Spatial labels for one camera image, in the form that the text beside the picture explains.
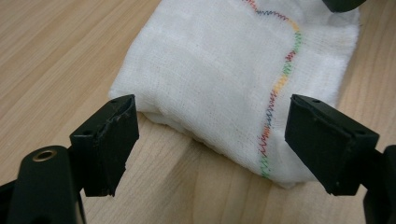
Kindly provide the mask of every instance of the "black object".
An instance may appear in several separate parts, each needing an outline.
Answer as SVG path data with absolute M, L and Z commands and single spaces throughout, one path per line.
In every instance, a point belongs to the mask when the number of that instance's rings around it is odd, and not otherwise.
M 0 223 L 86 223 L 79 192 L 115 194 L 139 137 L 134 96 L 112 100 L 71 135 L 69 149 L 40 148 L 0 187 Z
M 361 4 L 363 4 L 366 0 L 323 0 L 326 7 L 331 12 L 347 12 L 350 11 Z
M 291 96 L 286 142 L 326 191 L 335 196 L 368 189 L 368 224 L 396 223 L 396 146 L 375 150 L 379 135 L 323 102 Z

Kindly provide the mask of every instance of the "colorful stitching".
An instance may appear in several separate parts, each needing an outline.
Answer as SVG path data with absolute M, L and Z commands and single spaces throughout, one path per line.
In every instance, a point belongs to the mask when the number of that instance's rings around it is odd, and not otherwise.
M 266 120 L 264 123 L 264 129 L 262 131 L 262 135 L 259 137 L 260 139 L 260 153 L 262 154 L 262 161 L 261 161 L 261 170 L 262 170 L 262 176 L 264 177 L 269 177 L 270 176 L 270 171 L 271 169 L 269 168 L 268 165 L 268 156 L 267 156 L 267 146 L 268 146 L 268 139 L 271 134 L 271 122 L 273 120 L 273 112 L 274 112 L 274 107 L 275 107 L 275 101 L 276 97 L 279 94 L 279 92 L 282 90 L 282 88 L 286 85 L 289 79 L 289 75 L 291 73 L 292 69 L 292 60 L 294 59 L 295 55 L 298 53 L 300 46 L 302 45 L 302 36 L 300 33 L 300 27 L 297 25 L 295 21 L 292 19 L 286 17 L 285 15 L 280 14 L 279 12 L 276 11 L 261 11 L 257 9 L 256 2 L 254 0 L 245 0 L 250 4 L 250 6 L 254 9 L 254 11 L 260 15 L 260 16 L 276 16 L 282 21 L 286 21 L 293 29 L 294 31 L 294 46 L 291 52 L 288 53 L 288 55 L 285 57 L 286 61 L 283 64 L 282 72 L 283 74 L 281 75 L 280 79 L 277 81 L 277 83 L 274 85 L 274 87 L 271 90 L 270 94 L 270 99 L 269 99 L 269 104 L 267 106 L 267 109 L 265 110 L 265 116 Z

